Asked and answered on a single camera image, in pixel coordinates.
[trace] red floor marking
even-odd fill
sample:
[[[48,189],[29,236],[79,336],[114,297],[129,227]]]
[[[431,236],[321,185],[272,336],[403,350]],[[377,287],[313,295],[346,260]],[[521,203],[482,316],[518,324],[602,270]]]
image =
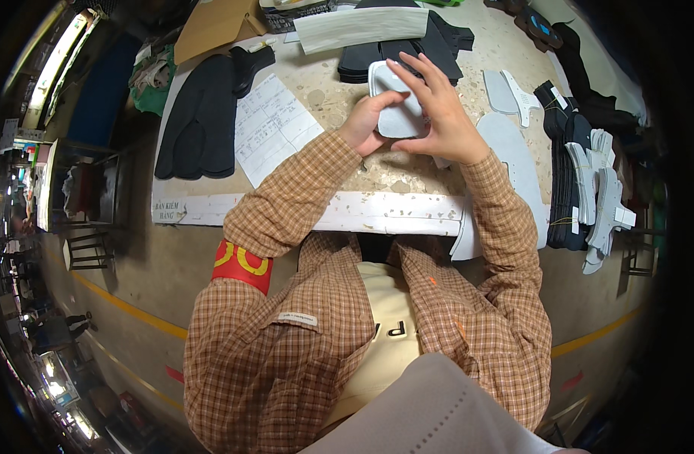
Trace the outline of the red floor marking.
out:
[[[165,372],[167,372],[171,378],[178,380],[180,383],[185,383],[185,381],[183,380],[183,373],[178,372],[177,370],[171,368],[169,365],[165,366]]]
[[[578,374],[576,377],[569,378],[567,381],[564,382],[563,385],[561,385],[561,391],[568,391],[569,389],[573,388],[578,384],[579,381],[584,377],[584,372],[578,371]]]

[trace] brown checkered shirt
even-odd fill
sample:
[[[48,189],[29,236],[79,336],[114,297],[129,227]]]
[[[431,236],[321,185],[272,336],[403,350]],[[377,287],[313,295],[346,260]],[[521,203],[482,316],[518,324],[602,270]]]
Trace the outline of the brown checkered shirt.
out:
[[[374,322],[356,267],[356,236],[307,237],[359,163],[336,132],[323,133],[226,215],[225,239],[258,257],[303,245],[298,272],[269,298],[223,277],[198,295],[183,360],[184,400],[191,429],[211,452],[305,448],[360,363]],[[491,276],[476,288],[424,235],[397,237],[388,262],[402,268],[409,285],[422,351],[451,358],[533,430],[549,404],[551,374],[536,225],[493,153],[461,171]]]

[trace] blue panel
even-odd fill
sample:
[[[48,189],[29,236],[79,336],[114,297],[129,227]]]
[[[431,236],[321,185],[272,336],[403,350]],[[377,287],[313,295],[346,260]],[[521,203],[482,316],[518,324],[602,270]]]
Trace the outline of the blue panel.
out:
[[[140,46],[124,33],[99,57],[79,94],[67,137],[100,147],[109,144]]]

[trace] red armband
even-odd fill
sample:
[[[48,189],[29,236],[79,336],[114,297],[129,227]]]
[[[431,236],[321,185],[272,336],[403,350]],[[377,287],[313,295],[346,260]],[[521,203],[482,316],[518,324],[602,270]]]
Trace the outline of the red armband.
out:
[[[261,259],[240,246],[222,240],[215,253],[211,280],[216,277],[241,280],[266,295],[272,266],[273,259]]]

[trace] floor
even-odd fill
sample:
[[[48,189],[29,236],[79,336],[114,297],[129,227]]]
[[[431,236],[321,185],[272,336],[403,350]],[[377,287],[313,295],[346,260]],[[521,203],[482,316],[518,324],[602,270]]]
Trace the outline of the floor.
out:
[[[134,169],[127,199],[127,227],[112,233],[116,259],[107,269],[68,272],[65,238],[76,230],[45,234],[43,273],[56,304],[68,314],[91,311],[99,330],[79,338],[81,350],[97,361],[116,392],[128,390],[157,418],[193,446],[197,441],[183,416],[183,385],[167,367],[182,370],[183,346],[197,293],[207,285],[221,240],[218,227],[161,227],[150,219],[150,185],[157,129],[134,144]],[[582,275],[585,252],[539,251],[541,299],[553,329],[551,404],[539,427],[550,434],[556,422],[570,442],[602,408],[650,329],[644,304],[651,279],[630,277],[617,297],[621,250],[594,275]],[[296,269],[297,251],[275,260],[270,292]],[[483,277],[482,259],[460,264],[473,283]]]

